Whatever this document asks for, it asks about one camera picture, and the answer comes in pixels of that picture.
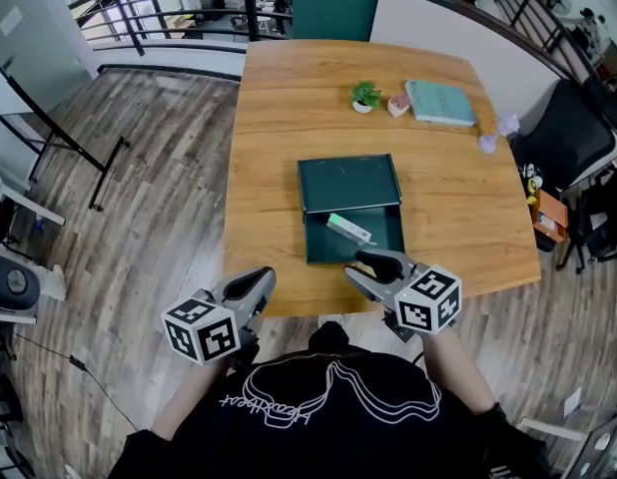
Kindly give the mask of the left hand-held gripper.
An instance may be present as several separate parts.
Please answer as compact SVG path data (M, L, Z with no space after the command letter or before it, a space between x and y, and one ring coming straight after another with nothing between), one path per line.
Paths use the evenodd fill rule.
M206 365L257 344L251 325L270 301L277 275L270 266L225 277L212 291L200 290L161 313L168 342L177 354Z

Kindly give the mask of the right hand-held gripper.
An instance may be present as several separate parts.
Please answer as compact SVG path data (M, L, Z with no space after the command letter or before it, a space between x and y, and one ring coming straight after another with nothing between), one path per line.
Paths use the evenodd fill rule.
M439 264L414 264L405 253L382 248L362 248L355 259L373 274L346 265L346 280L370 301L391 302L383 322L402 341L440 333L462 310L462 281ZM402 287L395 291L397 280Z

